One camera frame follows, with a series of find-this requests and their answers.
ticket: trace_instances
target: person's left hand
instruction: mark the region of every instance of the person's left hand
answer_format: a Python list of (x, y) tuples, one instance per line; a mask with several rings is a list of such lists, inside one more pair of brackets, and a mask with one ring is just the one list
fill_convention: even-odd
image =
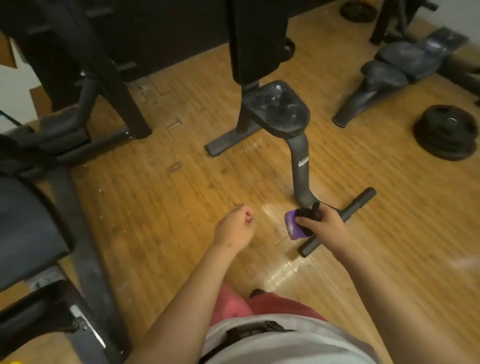
[(230, 211), (215, 227), (214, 245), (225, 247), (237, 254), (245, 248), (255, 233), (257, 219), (253, 210), (243, 204)]

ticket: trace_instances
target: purple object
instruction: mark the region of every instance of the purple object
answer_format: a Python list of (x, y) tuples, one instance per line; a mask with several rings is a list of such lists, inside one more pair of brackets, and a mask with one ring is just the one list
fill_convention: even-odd
[(285, 225), (287, 226), (288, 235), (291, 240), (308, 238), (308, 235), (305, 235), (300, 225), (295, 222), (295, 211), (297, 210), (291, 210), (285, 214)]

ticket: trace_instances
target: person's left arm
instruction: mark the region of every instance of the person's left arm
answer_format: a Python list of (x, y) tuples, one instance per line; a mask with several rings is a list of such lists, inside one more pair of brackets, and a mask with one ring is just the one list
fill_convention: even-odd
[(198, 363), (225, 273), (252, 239), (255, 226), (253, 211), (247, 205), (229, 212), (218, 223), (214, 242), (199, 265), (126, 364)]

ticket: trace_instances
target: forearm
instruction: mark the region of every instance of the forearm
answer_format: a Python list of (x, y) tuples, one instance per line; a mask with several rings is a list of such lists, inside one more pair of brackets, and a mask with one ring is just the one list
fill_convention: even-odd
[(473, 363), (400, 292), (366, 253), (353, 249), (339, 260), (395, 364)]
[(127, 364), (197, 363), (225, 273), (235, 254), (212, 245), (133, 351)]

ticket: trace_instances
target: pink pants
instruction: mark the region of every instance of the pink pants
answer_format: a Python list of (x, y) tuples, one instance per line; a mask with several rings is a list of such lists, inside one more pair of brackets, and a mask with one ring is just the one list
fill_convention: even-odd
[(227, 318), (265, 314), (294, 314), (326, 321), (310, 307), (272, 292), (262, 293), (245, 301), (224, 283), (218, 294), (210, 326)]

